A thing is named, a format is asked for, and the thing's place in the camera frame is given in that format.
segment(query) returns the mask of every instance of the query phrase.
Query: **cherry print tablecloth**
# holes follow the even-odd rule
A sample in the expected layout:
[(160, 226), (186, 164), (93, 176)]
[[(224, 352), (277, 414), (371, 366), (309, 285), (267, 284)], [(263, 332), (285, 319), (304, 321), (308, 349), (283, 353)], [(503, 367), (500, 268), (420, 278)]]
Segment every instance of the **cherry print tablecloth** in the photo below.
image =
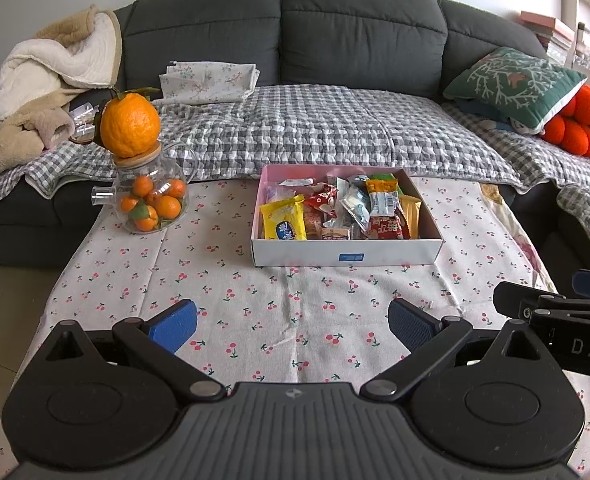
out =
[[(177, 355), (227, 388), (237, 381), (350, 381), (355, 388), (404, 358), (385, 314), (405, 298), (440, 318), (500, 328), (502, 280), (554, 290), (497, 187), (415, 178), (446, 240), (430, 266), (254, 267), (249, 237), (256, 181), (189, 186), (188, 213), (165, 232), (128, 234), (104, 208), (53, 289), (24, 364), (60, 320), (106, 329), (148, 319), (182, 298), (197, 331)], [(590, 470), (590, 378), (570, 374), (586, 427), (571, 464)], [(0, 474), (15, 465), (0, 429)]]

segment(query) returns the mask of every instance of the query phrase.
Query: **logo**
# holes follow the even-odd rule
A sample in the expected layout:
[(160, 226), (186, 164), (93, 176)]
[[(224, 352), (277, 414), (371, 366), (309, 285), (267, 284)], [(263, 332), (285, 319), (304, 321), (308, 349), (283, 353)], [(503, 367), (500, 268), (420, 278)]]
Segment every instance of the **logo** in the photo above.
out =
[(286, 390), (286, 396), (289, 399), (297, 399), (302, 395), (304, 395), (304, 392), (302, 390), (298, 390), (297, 388), (291, 388), (290, 390)]

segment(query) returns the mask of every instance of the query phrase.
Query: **wooden lid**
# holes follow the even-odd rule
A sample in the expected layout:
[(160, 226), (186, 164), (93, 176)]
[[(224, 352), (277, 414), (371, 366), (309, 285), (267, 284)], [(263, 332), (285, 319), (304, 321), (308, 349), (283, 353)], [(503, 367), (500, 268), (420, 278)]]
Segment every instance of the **wooden lid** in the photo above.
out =
[(144, 153), (139, 153), (139, 155), (135, 156), (128, 156), (122, 158), (121, 156), (112, 156), (112, 161), (115, 163), (115, 166), (118, 168), (134, 168), (135, 166), (141, 166), (142, 164), (146, 164), (153, 160), (159, 153), (162, 151), (162, 144), (156, 140), (155, 144)]

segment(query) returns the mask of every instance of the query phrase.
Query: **sofa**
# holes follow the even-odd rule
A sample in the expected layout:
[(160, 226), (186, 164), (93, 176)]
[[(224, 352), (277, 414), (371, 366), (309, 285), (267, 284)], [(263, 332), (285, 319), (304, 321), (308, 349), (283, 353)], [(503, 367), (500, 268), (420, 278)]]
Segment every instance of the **sofa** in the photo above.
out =
[[(159, 86), (171, 60), (219, 60), (255, 63), (258, 85), (332, 84), (440, 102), (456, 75), (498, 46), (545, 57), (530, 30), (451, 0), (138, 0), (116, 15), (120, 89)], [(72, 107), (106, 96), (88, 91)], [(0, 202), (0, 264), (63, 266), (98, 214), (97, 184), (72, 182), (46, 200), (22, 180)], [(501, 192), (569, 292), (572, 272), (590, 267), (590, 242), (557, 208), (555, 186)]]

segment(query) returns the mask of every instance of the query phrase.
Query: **blue label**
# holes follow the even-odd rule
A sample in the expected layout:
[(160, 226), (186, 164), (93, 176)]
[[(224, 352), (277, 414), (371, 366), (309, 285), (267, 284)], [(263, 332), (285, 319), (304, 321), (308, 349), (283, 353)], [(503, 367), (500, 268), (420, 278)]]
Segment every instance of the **blue label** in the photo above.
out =
[(275, 231), (277, 232), (277, 237), (280, 240), (295, 239), (295, 233), (293, 232), (293, 228), (291, 227), (291, 224), (287, 221), (278, 223), (277, 227), (275, 228)]
[(364, 253), (341, 253), (339, 255), (340, 262), (362, 262), (364, 260)]

